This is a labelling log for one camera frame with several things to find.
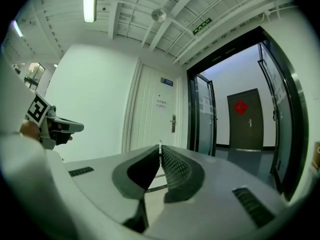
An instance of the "gray floor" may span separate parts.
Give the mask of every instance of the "gray floor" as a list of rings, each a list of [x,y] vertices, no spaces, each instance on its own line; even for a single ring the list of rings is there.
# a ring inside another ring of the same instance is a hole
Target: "gray floor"
[[[273,151],[252,152],[217,147],[215,156],[236,164],[276,190],[274,177],[270,174]]]

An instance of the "door threshold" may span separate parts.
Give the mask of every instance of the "door threshold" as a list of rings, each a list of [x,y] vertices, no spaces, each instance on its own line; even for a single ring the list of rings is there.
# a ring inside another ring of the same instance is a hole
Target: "door threshold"
[[[232,148],[233,150],[237,151],[249,151],[249,152],[261,152],[261,149],[243,149],[243,148]]]

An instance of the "dark brown door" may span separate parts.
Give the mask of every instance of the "dark brown door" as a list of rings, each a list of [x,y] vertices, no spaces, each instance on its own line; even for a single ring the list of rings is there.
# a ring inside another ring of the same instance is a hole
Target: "dark brown door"
[[[230,120],[229,147],[242,150],[262,150],[264,120],[258,89],[227,97]]]

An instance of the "green exit sign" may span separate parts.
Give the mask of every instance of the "green exit sign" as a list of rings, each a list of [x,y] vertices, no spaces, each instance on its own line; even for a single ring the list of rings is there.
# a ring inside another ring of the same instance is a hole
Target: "green exit sign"
[[[198,34],[201,30],[203,30],[206,26],[208,26],[212,22],[212,19],[208,18],[205,20],[200,26],[198,26],[193,32],[193,35],[195,36]]]

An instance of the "door lock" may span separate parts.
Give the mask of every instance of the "door lock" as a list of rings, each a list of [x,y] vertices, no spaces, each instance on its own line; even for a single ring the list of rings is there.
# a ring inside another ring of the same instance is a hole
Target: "door lock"
[[[175,114],[172,115],[172,120],[170,120],[170,122],[171,122],[171,132],[175,133],[176,132],[176,123],[177,123]]]

